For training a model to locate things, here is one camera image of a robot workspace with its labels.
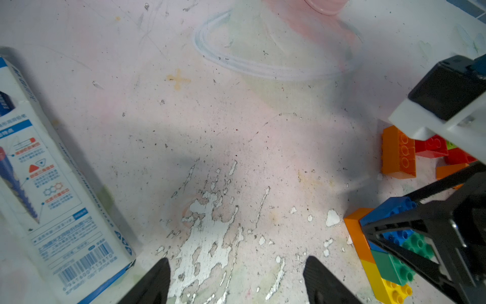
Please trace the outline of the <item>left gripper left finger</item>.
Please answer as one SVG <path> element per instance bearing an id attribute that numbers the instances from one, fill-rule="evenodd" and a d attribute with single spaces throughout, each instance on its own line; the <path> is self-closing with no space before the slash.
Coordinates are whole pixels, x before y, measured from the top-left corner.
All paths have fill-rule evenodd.
<path id="1" fill-rule="evenodd" d="M 168 258 L 162 258 L 118 304 L 166 304 L 170 282 L 170 263 Z"/>

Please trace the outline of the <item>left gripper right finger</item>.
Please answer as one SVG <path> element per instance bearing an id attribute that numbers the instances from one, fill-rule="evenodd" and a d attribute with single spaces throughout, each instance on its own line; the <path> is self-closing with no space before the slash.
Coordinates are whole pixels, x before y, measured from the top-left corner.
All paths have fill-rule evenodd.
<path id="1" fill-rule="evenodd" d="M 319 259 L 306 259 L 303 278 L 310 304 L 360 304 L 361 302 Z"/>

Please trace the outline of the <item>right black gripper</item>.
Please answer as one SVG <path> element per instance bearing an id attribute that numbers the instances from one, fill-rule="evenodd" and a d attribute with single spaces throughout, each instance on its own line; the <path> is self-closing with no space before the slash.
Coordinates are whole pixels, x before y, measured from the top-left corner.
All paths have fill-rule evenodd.
<path id="1" fill-rule="evenodd" d="M 444 201 L 363 226 L 367 240 L 404 262 L 455 303 L 485 303 L 485 164 L 477 161 L 450 176 L 405 195 L 415 203 L 463 186 Z M 383 237 L 413 230 L 430 238 L 439 263 Z"/>

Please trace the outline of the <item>yellow lego brick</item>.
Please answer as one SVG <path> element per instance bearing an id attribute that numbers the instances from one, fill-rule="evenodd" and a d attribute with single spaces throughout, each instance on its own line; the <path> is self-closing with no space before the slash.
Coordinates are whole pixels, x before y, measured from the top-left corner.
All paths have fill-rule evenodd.
<path id="1" fill-rule="evenodd" d="M 407 284 L 400 286 L 382 279 L 374 263 L 361 260 L 361 264 L 378 301 L 386 304 L 403 304 L 407 297 L 412 296 L 413 290 Z"/>

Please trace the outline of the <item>orange lego brick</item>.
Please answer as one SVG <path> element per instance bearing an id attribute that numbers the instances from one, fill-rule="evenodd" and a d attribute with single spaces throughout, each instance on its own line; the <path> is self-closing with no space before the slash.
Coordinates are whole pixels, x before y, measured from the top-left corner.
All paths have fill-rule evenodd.
<path id="1" fill-rule="evenodd" d="M 456 164 L 456 165 L 446 165 L 442 167 L 438 167 L 435 170 L 435 177 L 437 180 L 441 180 L 445 177 L 451 176 L 454 173 L 457 173 L 464 168 L 467 168 L 469 165 L 464 163 L 464 164 Z"/>
<path id="2" fill-rule="evenodd" d="M 395 126 L 384 129 L 382 133 L 381 172 L 396 179 L 416 178 L 415 140 Z"/>
<path id="3" fill-rule="evenodd" d="M 360 220 L 372 211 L 372 208 L 359 208 L 357 211 L 344 217 L 345 225 L 348 229 L 351 240 L 353 241 L 358 257 L 361 260 L 365 260 L 369 263 L 375 263 L 375 260 L 367 239 L 365 238 L 361 229 Z"/>

